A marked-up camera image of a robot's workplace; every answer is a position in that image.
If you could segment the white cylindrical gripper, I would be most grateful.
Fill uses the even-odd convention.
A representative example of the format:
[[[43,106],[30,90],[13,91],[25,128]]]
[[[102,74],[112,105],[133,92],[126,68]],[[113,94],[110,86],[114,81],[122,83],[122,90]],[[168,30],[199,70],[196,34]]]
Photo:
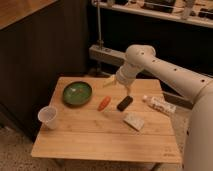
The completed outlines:
[[[129,63],[124,63],[116,72],[115,78],[109,77],[103,83],[103,87],[108,87],[116,84],[116,80],[125,85],[127,95],[131,94],[131,84],[136,79],[138,69]]]

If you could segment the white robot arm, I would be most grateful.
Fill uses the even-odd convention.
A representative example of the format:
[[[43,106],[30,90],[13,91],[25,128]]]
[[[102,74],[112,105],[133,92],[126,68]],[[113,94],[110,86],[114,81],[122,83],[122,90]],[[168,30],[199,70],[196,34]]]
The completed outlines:
[[[213,171],[213,78],[157,58],[152,46],[131,45],[123,65],[104,85],[120,83],[130,92],[131,84],[142,70],[193,104],[181,171]]]

